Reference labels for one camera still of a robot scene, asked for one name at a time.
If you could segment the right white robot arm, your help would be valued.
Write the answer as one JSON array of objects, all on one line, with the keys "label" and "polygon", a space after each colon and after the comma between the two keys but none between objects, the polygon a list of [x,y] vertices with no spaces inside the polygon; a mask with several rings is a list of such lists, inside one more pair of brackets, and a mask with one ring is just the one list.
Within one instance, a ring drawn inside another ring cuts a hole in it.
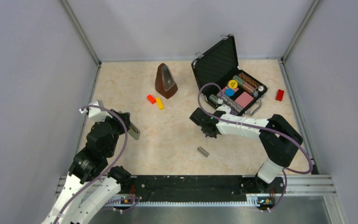
[{"label": "right white robot arm", "polygon": [[303,143],[302,136],[279,114],[269,119],[252,119],[233,115],[230,107],[221,105],[211,115],[199,107],[190,120],[200,126],[207,137],[237,135],[262,143],[267,158],[256,174],[255,187],[260,192],[268,192],[273,187],[275,177],[290,166]]}]

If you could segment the beige battery cover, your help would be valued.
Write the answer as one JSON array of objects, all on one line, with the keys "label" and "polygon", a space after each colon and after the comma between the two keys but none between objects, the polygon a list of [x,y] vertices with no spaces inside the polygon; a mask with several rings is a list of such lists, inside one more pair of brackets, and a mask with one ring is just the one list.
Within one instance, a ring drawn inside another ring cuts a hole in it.
[{"label": "beige battery cover", "polygon": [[208,151],[206,151],[204,148],[202,148],[202,147],[198,147],[197,148],[197,151],[201,154],[201,155],[203,155],[204,157],[208,157],[209,156],[209,152]]}]

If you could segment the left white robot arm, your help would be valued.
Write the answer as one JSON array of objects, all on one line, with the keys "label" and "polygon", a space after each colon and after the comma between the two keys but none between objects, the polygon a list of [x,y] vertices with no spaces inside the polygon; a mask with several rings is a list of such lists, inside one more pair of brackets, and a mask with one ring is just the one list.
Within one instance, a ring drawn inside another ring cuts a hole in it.
[{"label": "left white robot arm", "polygon": [[87,224],[109,199],[131,187],[130,173],[122,166],[109,167],[107,161],[113,157],[120,135],[131,132],[130,113],[104,111],[99,106],[86,113],[95,123],[44,224]]}]

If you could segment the beige remote control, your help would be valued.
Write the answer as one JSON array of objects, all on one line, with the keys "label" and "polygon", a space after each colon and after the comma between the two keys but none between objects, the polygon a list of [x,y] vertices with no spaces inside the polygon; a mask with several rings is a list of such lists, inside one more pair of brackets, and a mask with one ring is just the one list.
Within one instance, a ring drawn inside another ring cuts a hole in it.
[{"label": "beige remote control", "polygon": [[128,127],[128,133],[134,140],[139,140],[141,132],[132,122]]}]

